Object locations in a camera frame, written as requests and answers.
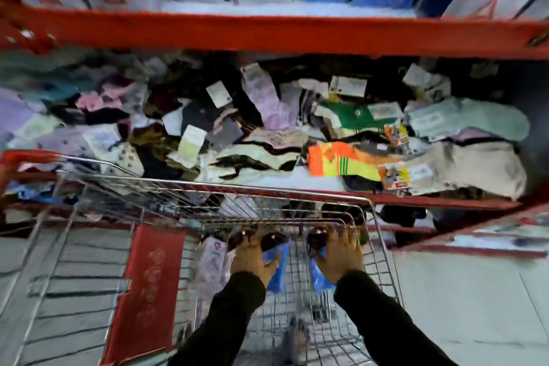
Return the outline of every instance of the shopping cart handle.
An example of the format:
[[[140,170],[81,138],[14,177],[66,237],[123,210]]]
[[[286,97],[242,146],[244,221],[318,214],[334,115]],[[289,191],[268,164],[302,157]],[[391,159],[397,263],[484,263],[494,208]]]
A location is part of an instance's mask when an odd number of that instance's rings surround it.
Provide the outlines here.
[[[4,151],[2,157],[0,157],[0,165],[13,168],[23,162],[49,164],[60,159],[61,154],[53,151],[10,149]]]

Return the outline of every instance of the metal wire grid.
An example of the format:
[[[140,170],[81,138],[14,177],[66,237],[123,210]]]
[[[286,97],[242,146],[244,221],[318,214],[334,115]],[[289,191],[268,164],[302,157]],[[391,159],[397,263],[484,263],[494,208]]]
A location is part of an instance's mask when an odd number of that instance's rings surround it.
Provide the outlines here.
[[[252,364],[250,363],[250,356],[270,356],[274,363],[280,356],[287,357],[288,354],[284,353],[285,349],[281,349],[281,347],[285,339],[287,340],[288,336],[293,333],[289,326],[292,317],[305,322],[305,334],[308,341],[306,349],[293,350],[292,359],[294,362],[343,366],[346,364],[363,364],[369,361],[356,328],[347,315],[335,305],[332,294],[325,291],[319,296],[315,294],[310,285],[309,258],[304,240],[308,230],[319,225],[326,226],[327,223],[353,227],[357,218],[359,219],[359,225],[365,224],[366,219],[361,206],[347,204],[349,200],[347,196],[106,175],[105,172],[108,173],[109,171],[105,171],[105,168],[109,167],[114,167],[117,173],[128,173],[128,171],[109,162],[87,158],[65,158],[70,164],[60,171],[61,179],[54,189],[54,195],[63,196],[64,186],[72,192],[75,185],[79,185],[82,191],[81,199],[72,208],[65,229],[59,238],[61,245],[57,258],[54,258],[53,266],[48,273],[39,275],[40,285],[34,286],[34,289],[38,290],[34,293],[38,300],[34,301],[30,324],[26,329],[23,344],[15,356],[15,362],[12,364],[23,365],[38,361],[38,359],[25,357],[24,349],[36,343],[30,338],[32,336],[31,328],[35,321],[39,319],[36,314],[40,311],[43,302],[47,300],[47,296],[52,293],[53,284],[57,283],[58,263],[63,262],[61,254],[63,254],[71,227],[75,226],[82,216],[86,217],[91,212],[101,214],[109,222],[127,224],[130,237],[136,223],[161,224],[170,228],[187,226],[196,228],[197,232],[213,230],[223,226],[246,226],[250,224],[259,225],[265,230],[277,229],[284,231],[292,238],[286,268],[287,283],[285,284],[285,292],[279,295],[269,294],[263,307],[254,314],[239,361]],[[98,167],[101,168],[101,173],[98,173]],[[372,203],[366,199],[354,198],[353,201],[369,205],[372,208]],[[322,217],[322,205],[324,204],[339,207],[325,212],[328,217]],[[21,285],[25,283],[25,280],[21,280],[24,279],[21,277],[21,273],[24,272],[29,261],[31,250],[38,242],[37,238],[40,236],[41,227],[48,222],[49,210],[54,207],[55,205],[49,206],[37,218],[36,225],[29,238],[29,250],[24,255],[21,268],[17,272],[13,272],[13,280],[11,281],[8,297],[4,300],[0,321],[6,317],[5,308],[9,305],[10,299],[17,298],[14,292],[17,289],[20,290]],[[375,218],[374,223],[377,228],[374,233],[379,235],[379,227]],[[367,272],[385,292],[397,299],[383,243],[380,243],[379,251],[374,251],[372,241],[368,240],[368,242],[369,247],[365,253]],[[183,269],[182,275],[181,298],[178,294],[178,304],[179,307],[185,309],[178,311],[179,316],[176,314],[174,340],[181,337],[178,325],[189,324],[188,317],[190,313],[192,314],[192,329],[195,329],[199,325],[200,319],[203,318],[200,300],[193,297],[189,298],[186,295],[184,288],[188,276],[185,277],[186,273],[183,272]],[[68,289],[71,289],[67,282],[65,282],[65,285],[69,287]],[[88,287],[89,289],[86,290],[72,289],[71,291],[76,293],[93,291],[92,282],[88,283]],[[123,288],[122,280],[118,279],[117,286],[111,287],[111,291],[114,295],[118,295],[123,291]],[[189,301],[196,301],[194,309],[191,309],[192,302],[189,303]],[[113,298],[113,308],[115,303],[116,297]],[[106,329],[110,327],[111,323],[112,315]],[[105,330],[93,335],[94,338],[101,336],[104,343]],[[295,343],[299,345],[299,338],[291,339],[290,343],[291,345],[295,345]],[[93,349],[94,347],[88,345],[86,348],[79,349],[78,352],[80,353],[84,349]],[[64,355],[55,351],[51,353],[52,355],[49,358]]]

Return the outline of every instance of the shelf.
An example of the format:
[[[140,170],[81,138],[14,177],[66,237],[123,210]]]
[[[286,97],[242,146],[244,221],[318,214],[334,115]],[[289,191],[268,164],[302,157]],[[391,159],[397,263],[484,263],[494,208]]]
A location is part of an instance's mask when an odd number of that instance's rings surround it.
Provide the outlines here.
[[[549,58],[549,21],[418,19],[411,11],[293,2],[167,1],[163,12],[0,3],[0,49],[55,45],[485,58]]]

